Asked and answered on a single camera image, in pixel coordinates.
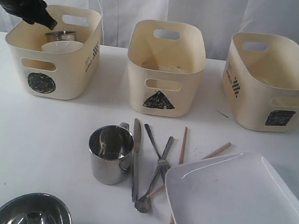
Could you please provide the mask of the cream bin with circle mark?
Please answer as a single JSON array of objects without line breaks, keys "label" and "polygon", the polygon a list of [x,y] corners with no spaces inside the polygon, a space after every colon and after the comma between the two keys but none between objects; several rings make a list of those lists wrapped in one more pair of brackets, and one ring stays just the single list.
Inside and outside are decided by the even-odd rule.
[{"label": "cream bin with circle mark", "polygon": [[26,92],[35,96],[70,100],[80,96],[99,63],[101,15],[91,9],[50,5],[56,31],[74,31],[82,47],[69,53],[45,52],[48,28],[18,23],[7,33],[18,78]]}]

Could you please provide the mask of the stainless steel table knife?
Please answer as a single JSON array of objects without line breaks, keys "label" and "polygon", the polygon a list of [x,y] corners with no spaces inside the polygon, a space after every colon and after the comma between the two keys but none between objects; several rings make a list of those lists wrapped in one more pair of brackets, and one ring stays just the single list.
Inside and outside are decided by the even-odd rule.
[{"label": "stainless steel table knife", "polygon": [[139,151],[140,151],[140,145],[141,145],[141,123],[138,118],[135,118],[134,121],[134,148],[132,153],[132,202],[136,202],[138,200],[138,189],[139,189],[139,172],[138,172],[138,165],[139,165]]}]

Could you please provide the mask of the wooden chopstick upright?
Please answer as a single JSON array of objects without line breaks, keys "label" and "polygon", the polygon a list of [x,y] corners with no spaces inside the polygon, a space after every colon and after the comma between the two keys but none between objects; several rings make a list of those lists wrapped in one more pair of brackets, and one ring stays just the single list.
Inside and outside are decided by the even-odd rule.
[{"label": "wooden chopstick upright", "polygon": [[[184,163],[184,156],[185,156],[185,149],[186,149],[186,141],[187,141],[187,136],[188,136],[188,128],[184,128],[184,136],[181,144],[181,152],[179,156],[179,165]],[[175,224],[173,214],[171,213],[170,215],[170,223],[169,224]]]}]

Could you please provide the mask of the white rectangular plate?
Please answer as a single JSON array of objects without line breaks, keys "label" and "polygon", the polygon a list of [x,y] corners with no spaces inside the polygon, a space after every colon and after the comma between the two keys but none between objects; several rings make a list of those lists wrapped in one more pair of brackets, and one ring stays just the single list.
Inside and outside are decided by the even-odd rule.
[{"label": "white rectangular plate", "polygon": [[175,224],[299,224],[298,198],[257,153],[178,165],[165,184]]}]

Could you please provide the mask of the white curtain backdrop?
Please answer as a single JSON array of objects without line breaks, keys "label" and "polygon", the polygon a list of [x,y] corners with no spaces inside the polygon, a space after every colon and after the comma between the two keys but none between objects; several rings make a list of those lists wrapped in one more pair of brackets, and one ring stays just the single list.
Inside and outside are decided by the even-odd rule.
[{"label": "white curtain backdrop", "polygon": [[102,43],[124,47],[137,22],[169,20],[193,25],[204,37],[206,56],[225,60],[238,32],[283,35],[299,44],[299,0],[45,0],[102,16]]}]

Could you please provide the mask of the white ceramic bowl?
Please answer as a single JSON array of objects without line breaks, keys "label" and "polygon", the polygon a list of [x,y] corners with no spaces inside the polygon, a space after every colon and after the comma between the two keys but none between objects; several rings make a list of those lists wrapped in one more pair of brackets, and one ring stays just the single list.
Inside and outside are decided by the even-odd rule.
[{"label": "white ceramic bowl", "polygon": [[43,44],[41,47],[43,52],[53,53],[53,54],[66,54],[77,51],[83,47],[83,44],[78,41],[52,41]]}]

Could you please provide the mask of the wooden chopstick slanted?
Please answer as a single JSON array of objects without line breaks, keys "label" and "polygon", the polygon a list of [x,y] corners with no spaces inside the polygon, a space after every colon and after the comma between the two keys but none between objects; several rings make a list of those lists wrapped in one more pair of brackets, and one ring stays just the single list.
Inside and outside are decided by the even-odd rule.
[{"label": "wooden chopstick slanted", "polygon": [[[208,154],[207,156],[205,156],[203,158],[203,160],[209,159],[209,158],[212,158],[212,157],[217,157],[220,153],[222,153],[223,151],[228,149],[230,146],[231,146],[231,142],[225,143],[223,146],[219,147],[217,150],[215,150],[215,151],[211,152],[210,154]],[[160,186],[159,188],[154,190],[152,193],[148,194],[147,197],[151,198],[152,196],[154,196],[157,193],[159,193],[160,191],[162,191],[164,188],[165,188],[165,185]]]}]

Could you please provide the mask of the steel mug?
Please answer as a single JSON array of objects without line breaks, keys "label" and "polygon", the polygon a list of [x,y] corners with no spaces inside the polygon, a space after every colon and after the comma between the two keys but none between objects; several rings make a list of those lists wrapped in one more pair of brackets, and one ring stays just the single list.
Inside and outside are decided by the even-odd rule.
[{"label": "steel mug", "polygon": [[76,32],[75,31],[51,31],[45,33],[47,42],[55,42],[55,41],[76,41]]},{"label": "steel mug", "polygon": [[106,125],[95,130],[89,138],[92,173],[106,185],[123,182],[131,172],[134,137],[129,124]]}]

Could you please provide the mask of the stainless steel fork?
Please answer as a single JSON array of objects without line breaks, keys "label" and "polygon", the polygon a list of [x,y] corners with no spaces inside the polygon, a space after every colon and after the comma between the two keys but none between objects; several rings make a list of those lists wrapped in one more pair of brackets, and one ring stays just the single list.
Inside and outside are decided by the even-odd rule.
[{"label": "stainless steel fork", "polygon": [[151,204],[151,199],[150,197],[148,197],[148,195],[152,192],[152,189],[153,189],[153,186],[155,185],[156,181],[157,181],[157,178],[159,176],[162,176],[162,173],[165,175],[166,171],[169,169],[169,163],[167,162],[167,156],[168,156],[168,153],[170,151],[170,148],[172,146],[174,142],[174,138],[173,136],[171,136],[169,139],[168,139],[168,142],[165,146],[165,149],[163,151],[163,154],[162,154],[162,158],[158,160],[157,162],[157,168],[156,170],[154,171],[154,174],[153,174],[153,178],[148,186],[148,189],[146,191],[145,194],[143,194],[143,196],[141,196],[136,202],[135,202],[135,209],[137,211],[139,211],[140,213],[148,213],[150,212],[151,208],[152,208],[152,204]]}]

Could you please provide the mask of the cream bin with triangle mark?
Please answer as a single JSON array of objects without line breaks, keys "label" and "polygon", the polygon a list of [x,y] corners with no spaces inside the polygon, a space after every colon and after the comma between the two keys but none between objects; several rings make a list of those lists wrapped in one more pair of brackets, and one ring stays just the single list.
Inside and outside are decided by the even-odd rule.
[{"label": "cream bin with triangle mark", "polygon": [[204,40],[197,27],[140,21],[127,56],[129,102],[136,112],[171,118],[187,114],[206,66]]}]

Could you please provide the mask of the cream bin with square mark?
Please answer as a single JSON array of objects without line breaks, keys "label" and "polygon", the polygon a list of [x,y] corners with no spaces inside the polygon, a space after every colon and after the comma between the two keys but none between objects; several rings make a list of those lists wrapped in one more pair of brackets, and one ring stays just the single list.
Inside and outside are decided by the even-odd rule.
[{"label": "cream bin with square mark", "polygon": [[237,123],[253,131],[299,125],[299,45],[284,36],[232,36],[222,85]]}]

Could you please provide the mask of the stainless steel bowl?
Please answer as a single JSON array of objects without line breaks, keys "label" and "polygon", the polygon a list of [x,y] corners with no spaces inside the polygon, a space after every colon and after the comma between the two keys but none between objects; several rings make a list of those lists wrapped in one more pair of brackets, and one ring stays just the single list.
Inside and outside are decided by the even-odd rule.
[{"label": "stainless steel bowl", "polygon": [[28,193],[0,207],[0,224],[73,224],[66,204],[47,193]]}]

